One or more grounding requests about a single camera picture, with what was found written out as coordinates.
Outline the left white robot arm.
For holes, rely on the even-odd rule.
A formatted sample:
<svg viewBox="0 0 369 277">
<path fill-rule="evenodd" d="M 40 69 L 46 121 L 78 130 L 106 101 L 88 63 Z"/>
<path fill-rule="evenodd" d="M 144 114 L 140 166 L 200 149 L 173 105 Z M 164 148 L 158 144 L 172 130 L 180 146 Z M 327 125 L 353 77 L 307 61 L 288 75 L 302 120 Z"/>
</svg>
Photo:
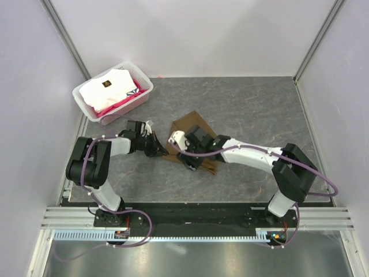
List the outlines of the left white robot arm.
<svg viewBox="0 0 369 277">
<path fill-rule="evenodd" d="M 66 178 L 93 197 L 114 227 L 126 222 L 125 203 L 108 181 L 110 159 L 142 151 L 147 157 L 167 156 L 149 121 L 129 120 L 126 129 L 113 136 L 79 137 L 66 166 Z"/>
</svg>

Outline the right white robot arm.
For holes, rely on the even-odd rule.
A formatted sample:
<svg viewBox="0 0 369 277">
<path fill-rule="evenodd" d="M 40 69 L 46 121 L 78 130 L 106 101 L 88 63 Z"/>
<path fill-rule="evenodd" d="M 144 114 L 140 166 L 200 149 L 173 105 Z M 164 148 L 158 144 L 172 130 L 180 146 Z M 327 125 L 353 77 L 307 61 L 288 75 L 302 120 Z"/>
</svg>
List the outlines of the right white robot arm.
<svg viewBox="0 0 369 277">
<path fill-rule="evenodd" d="M 186 132 L 174 131 L 168 142 L 178 151 L 178 160 L 193 171 L 209 159 L 242 164 L 274 176 L 278 191 L 264 212 L 265 223 L 270 227 L 279 226 L 287 211 L 305 200 L 316 178 L 315 165 L 291 143 L 284 147 L 262 147 L 229 136 L 213 137 L 198 125 Z"/>
</svg>

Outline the pink cloth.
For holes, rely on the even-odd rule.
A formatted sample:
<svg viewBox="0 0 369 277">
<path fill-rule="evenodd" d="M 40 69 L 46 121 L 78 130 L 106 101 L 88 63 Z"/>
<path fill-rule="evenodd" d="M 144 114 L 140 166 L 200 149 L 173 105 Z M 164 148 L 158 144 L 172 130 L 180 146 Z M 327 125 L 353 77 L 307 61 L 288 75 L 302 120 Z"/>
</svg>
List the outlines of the pink cloth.
<svg viewBox="0 0 369 277">
<path fill-rule="evenodd" d="M 118 107 L 120 107 L 120 106 L 122 106 L 122 105 L 124 105 L 124 104 L 126 104 L 126 103 L 131 102 L 133 99 L 135 99 L 136 97 L 140 96 L 141 94 L 143 94 L 144 92 L 146 92 L 146 91 L 147 91 L 147 89 L 143 88 L 135 78 L 133 79 L 133 82 L 134 82 L 134 84 L 135 84 L 135 86 L 136 86 L 137 88 L 136 88 L 136 89 L 134 89 L 134 90 L 132 90 L 132 91 L 130 91 L 130 92 L 128 92 L 128 93 L 126 94 L 126 96 L 127 96 L 127 97 L 126 97 L 125 99 L 123 99 L 123 100 L 121 100 L 120 102 L 115 103 L 115 104 L 113 104 L 113 105 L 111 105 L 111 106 L 109 106 L 109 107 L 105 108 L 105 109 L 104 109 L 104 110 L 102 110 L 101 112 L 97 112 L 95 109 L 93 109 L 93 110 L 94 110 L 95 115 L 96 115 L 98 118 L 100 118 L 100 117 L 102 117 L 102 116 L 104 116 L 104 115 L 108 114 L 108 113 L 109 113 L 109 112 L 111 112 L 112 110 L 114 110 L 114 109 L 116 109 L 116 108 L 118 108 Z"/>
</svg>

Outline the white plastic basket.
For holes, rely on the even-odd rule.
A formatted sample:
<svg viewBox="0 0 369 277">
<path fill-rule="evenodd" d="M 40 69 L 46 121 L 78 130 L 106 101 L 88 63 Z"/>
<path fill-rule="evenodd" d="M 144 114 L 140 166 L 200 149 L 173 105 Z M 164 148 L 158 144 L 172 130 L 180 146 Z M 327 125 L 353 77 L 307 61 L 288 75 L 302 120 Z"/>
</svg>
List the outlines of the white plastic basket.
<svg viewBox="0 0 369 277">
<path fill-rule="evenodd" d="M 73 89 L 81 111 L 107 125 L 149 99 L 151 80 L 132 62 L 122 62 Z"/>
</svg>

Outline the white folded cloth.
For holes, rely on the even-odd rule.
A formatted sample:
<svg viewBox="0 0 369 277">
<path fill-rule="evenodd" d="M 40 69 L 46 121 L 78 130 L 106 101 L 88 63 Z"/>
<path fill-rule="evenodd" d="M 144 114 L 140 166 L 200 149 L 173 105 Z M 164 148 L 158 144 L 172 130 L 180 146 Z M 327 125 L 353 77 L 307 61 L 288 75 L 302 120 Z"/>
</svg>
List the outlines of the white folded cloth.
<svg viewBox="0 0 369 277">
<path fill-rule="evenodd" d="M 111 69 L 105 75 L 88 81 L 79 92 L 87 105 L 101 112 L 125 99 L 126 94 L 136 88 L 128 70 Z"/>
</svg>

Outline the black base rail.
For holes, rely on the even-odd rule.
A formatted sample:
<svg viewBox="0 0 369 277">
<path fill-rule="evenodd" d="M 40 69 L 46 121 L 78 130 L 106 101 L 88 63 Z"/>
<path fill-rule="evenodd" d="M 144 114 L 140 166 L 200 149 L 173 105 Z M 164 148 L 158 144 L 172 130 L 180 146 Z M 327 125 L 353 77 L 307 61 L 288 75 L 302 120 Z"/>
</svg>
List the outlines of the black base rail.
<svg viewBox="0 0 369 277">
<path fill-rule="evenodd" d="M 110 215 L 97 210 L 95 227 L 129 227 L 144 235 L 149 223 L 156 235 L 254 235 L 257 229 L 292 229 L 298 216 L 290 209 L 279 218 L 266 203 L 127 203 L 128 214 Z"/>
</svg>

